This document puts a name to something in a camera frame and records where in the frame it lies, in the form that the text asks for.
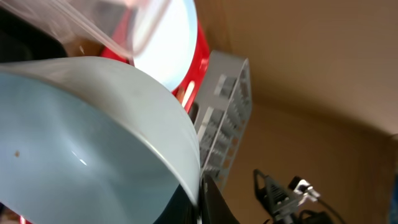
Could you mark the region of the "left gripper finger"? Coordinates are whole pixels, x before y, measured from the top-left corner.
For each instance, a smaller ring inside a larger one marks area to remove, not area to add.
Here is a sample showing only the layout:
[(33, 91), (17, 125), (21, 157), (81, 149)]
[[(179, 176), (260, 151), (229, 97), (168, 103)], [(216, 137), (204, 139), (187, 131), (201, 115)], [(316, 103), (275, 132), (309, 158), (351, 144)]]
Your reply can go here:
[(199, 204), (192, 205), (182, 186), (178, 186), (155, 224), (239, 223), (210, 175), (200, 182)]

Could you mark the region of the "light blue bowl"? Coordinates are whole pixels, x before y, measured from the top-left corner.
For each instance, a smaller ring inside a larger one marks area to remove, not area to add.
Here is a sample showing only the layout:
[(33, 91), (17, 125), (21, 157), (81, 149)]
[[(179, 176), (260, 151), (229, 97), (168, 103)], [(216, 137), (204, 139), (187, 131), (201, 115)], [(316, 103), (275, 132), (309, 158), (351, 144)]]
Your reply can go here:
[(137, 68), (100, 57), (1, 65), (1, 203), (32, 223), (196, 223), (187, 112)]

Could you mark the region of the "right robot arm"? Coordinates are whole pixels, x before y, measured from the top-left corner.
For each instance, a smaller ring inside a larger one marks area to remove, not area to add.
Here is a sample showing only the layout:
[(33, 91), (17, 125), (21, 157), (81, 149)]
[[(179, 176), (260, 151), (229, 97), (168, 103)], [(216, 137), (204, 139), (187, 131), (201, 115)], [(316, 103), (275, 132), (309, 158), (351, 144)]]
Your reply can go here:
[[(281, 186), (271, 176), (265, 175), (259, 169), (253, 170), (253, 179), (256, 199), (271, 216), (273, 223), (333, 223), (330, 214), (333, 214), (340, 223), (346, 223), (335, 209), (321, 199), (321, 195), (314, 189), (313, 185), (299, 176), (295, 176), (287, 188)], [(298, 208), (307, 201), (319, 203), (327, 211), (302, 210), (296, 213)]]

